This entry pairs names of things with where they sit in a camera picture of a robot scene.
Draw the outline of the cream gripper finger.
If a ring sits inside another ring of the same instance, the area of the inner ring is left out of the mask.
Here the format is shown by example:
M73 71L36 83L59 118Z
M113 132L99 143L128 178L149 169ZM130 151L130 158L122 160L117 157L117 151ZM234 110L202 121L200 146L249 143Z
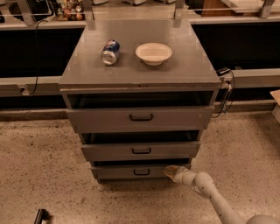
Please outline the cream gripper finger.
M178 171L179 167L177 165L167 165L164 168L164 174L169 177L170 179L173 179Z

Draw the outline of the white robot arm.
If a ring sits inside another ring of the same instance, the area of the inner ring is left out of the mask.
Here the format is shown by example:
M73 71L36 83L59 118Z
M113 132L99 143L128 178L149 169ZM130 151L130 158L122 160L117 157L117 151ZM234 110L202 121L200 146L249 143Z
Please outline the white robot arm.
M184 166L168 165L164 174L175 183L188 186L198 195L208 199L222 224L280 224L274 217L258 214L244 220L219 193L212 177L205 172L193 172Z

